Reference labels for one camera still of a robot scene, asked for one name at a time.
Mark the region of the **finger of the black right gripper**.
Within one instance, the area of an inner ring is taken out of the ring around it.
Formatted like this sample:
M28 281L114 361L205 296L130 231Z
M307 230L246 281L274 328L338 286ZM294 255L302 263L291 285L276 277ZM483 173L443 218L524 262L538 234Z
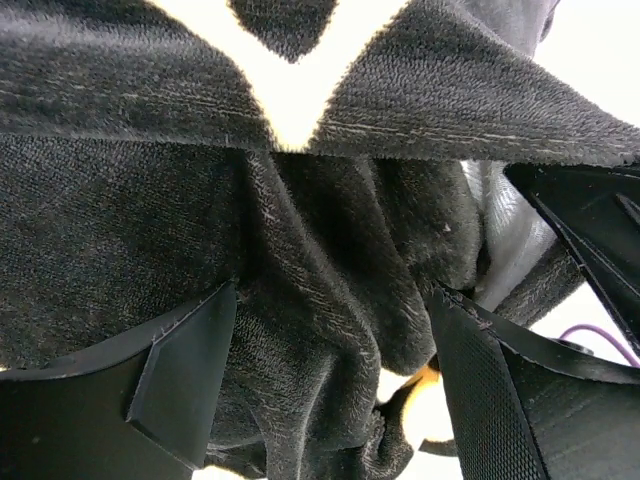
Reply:
M639 352L639 164L505 168Z

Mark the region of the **black floral pillowcase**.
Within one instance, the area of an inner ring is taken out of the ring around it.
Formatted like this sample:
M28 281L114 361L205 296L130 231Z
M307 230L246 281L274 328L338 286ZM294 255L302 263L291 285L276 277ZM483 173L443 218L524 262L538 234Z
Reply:
M638 130L533 59L553 1L5 1L1 364L214 290L206 461L395 479L435 433L436 281L528 326L581 278L503 177Z

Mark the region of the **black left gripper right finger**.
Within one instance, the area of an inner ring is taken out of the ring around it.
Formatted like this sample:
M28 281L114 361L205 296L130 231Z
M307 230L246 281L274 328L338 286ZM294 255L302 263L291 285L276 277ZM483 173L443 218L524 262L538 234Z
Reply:
M546 339L447 287L428 310L466 479L639 477L639 371Z

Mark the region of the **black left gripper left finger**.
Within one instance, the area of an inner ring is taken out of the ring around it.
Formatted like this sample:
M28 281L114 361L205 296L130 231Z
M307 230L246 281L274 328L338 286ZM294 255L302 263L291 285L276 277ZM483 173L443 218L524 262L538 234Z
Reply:
M1 375L5 479L188 479L202 468L232 284L42 369Z

